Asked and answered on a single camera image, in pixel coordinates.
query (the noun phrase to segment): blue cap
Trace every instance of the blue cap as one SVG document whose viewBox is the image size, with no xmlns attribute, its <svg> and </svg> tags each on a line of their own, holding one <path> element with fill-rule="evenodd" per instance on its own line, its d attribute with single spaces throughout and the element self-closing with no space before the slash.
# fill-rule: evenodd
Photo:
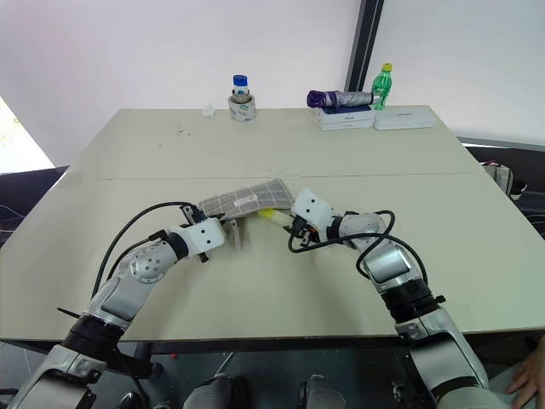
<svg viewBox="0 0 545 409">
<path fill-rule="evenodd" d="M 232 77 L 232 83 L 239 87 L 246 87 L 248 86 L 248 77 L 245 75 L 234 75 Z"/>
</svg>

